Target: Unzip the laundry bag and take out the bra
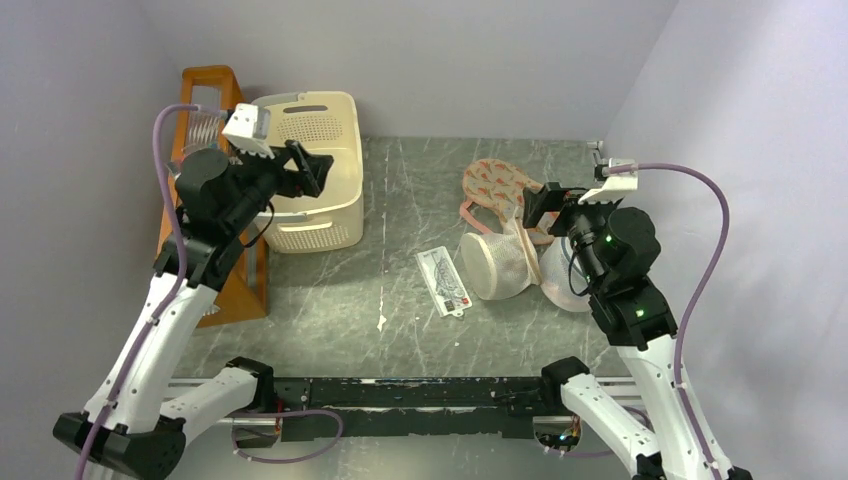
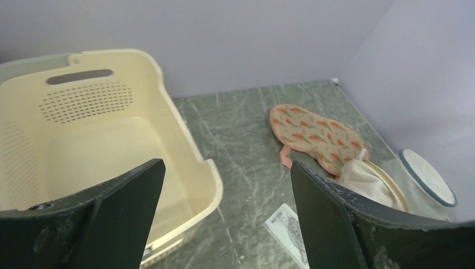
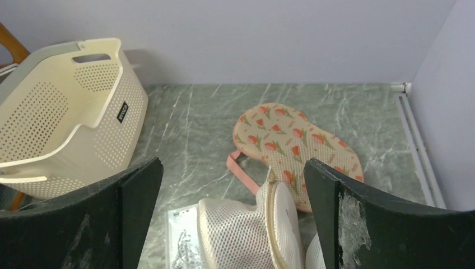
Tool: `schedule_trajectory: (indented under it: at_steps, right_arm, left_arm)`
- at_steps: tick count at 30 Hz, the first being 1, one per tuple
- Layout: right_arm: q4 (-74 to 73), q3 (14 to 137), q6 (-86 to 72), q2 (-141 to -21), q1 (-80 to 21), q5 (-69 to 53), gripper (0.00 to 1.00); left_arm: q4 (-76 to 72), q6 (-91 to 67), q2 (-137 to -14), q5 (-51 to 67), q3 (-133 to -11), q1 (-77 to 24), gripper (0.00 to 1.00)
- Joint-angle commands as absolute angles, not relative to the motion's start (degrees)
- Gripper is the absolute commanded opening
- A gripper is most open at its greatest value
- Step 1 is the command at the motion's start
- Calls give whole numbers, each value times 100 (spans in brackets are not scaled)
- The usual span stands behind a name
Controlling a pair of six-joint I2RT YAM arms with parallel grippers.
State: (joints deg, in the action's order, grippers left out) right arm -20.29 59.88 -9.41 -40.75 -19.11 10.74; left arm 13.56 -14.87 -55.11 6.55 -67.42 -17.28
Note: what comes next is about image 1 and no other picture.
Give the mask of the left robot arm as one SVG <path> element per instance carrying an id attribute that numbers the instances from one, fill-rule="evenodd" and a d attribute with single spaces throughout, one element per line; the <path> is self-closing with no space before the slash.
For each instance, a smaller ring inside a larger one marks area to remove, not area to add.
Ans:
<path id="1" fill-rule="evenodd" d="M 274 417 L 281 403 L 270 366 L 238 357 L 212 380 L 165 396 L 189 337 L 213 306 L 246 243 L 243 232 L 276 196 L 318 197 L 334 159 L 289 140 L 267 157 L 215 148 L 188 155 L 171 184 L 177 225 L 154 264 L 145 305 L 109 375 L 53 435 L 80 456 L 78 478 L 97 469 L 164 479 L 185 449 L 231 414 Z"/>

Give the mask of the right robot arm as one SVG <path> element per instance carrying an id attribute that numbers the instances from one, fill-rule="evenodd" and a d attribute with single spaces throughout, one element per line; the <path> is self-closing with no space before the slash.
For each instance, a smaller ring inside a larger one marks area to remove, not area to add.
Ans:
<path id="1" fill-rule="evenodd" d="M 617 203 L 582 204 L 579 190 L 558 183 L 523 191 L 522 223 L 556 213 L 549 232 L 570 244 L 587 279 L 592 317 L 624 362 L 652 423 L 639 423 L 575 357 L 542 370 L 539 391 L 550 413 L 569 410 L 588 425 L 633 479 L 749 479 L 712 435 L 687 389 L 674 349 L 683 330 L 649 270 L 661 252 L 650 216 Z"/>

